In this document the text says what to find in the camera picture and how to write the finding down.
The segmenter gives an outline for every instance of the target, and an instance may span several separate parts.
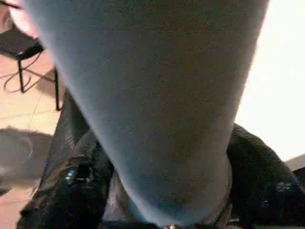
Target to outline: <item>chair leg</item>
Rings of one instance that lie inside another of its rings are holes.
[[[19,80],[20,80],[20,90],[24,93],[24,86],[23,86],[23,77],[22,77],[22,67],[21,67],[21,60],[18,60],[18,72],[19,72]]]
[[[58,89],[58,72],[56,67],[54,68],[54,81],[55,81],[55,102],[56,102],[56,110],[60,111],[59,107],[59,89]]]

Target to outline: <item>black chair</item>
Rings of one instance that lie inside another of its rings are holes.
[[[12,29],[0,34],[0,54],[13,58],[18,62],[18,73],[20,79],[20,90],[22,93],[25,93],[24,83],[22,72],[28,71],[32,74],[35,74],[45,80],[55,82],[55,99],[56,99],[56,110],[60,110],[59,106],[59,85],[58,85],[58,73],[56,68],[54,68],[54,80],[47,78],[43,75],[35,73],[30,69],[23,68],[21,65],[21,61],[28,59],[38,53],[41,53],[44,50],[38,39],[34,39],[21,31],[18,30],[17,27],[13,27]]]

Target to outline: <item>black cable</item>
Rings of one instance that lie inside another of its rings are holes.
[[[38,60],[38,58],[41,56],[41,54],[42,54],[42,52],[40,52],[40,53],[37,55],[37,57],[35,58],[35,60],[32,61],[32,63],[28,64],[28,65],[27,65],[26,67],[24,67],[24,68],[21,68],[21,71],[27,70],[30,66],[32,66],[32,65]],[[7,92],[9,92],[9,93],[16,93],[16,92],[18,92],[18,91],[21,90],[21,89],[17,89],[17,90],[14,90],[14,91],[9,91],[9,90],[6,89],[7,84],[8,84],[17,74],[19,74],[19,72],[12,73],[12,74],[5,75],[5,76],[0,77],[0,79],[2,79],[2,78],[5,78],[5,77],[10,76],[10,77],[4,82],[4,85],[3,85],[3,90],[4,90],[4,91],[7,91]],[[31,82],[31,79],[32,79],[31,76],[29,76],[29,80],[24,84],[24,87],[26,87],[27,85],[29,85],[29,83]]]

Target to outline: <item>shiny black boot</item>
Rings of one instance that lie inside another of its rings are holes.
[[[227,153],[233,171],[233,209],[242,227],[305,226],[305,192],[271,148],[235,125]]]
[[[18,229],[97,227],[113,166],[89,129],[66,92],[40,186],[20,212]]]

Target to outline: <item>floor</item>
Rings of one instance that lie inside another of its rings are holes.
[[[34,58],[23,61],[23,66],[31,63]],[[53,63],[48,52],[43,52],[30,69],[52,78]],[[25,94],[20,91],[12,93],[20,88],[18,76],[7,83],[6,89],[3,87],[9,78],[8,74],[16,71],[17,62],[0,55],[0,128],[11,126],[52,135],[60,115],[60,112],[55,110],[54,83],[25,73],[25,83],[31,77],[26,87],[30,89]],[[60,92],[62,102],[64,92],[62,83],[60,83]],[[30,196],[31,188],[14,188],[0,198],[0,228],[15,228],[19,210],[27,203]]]

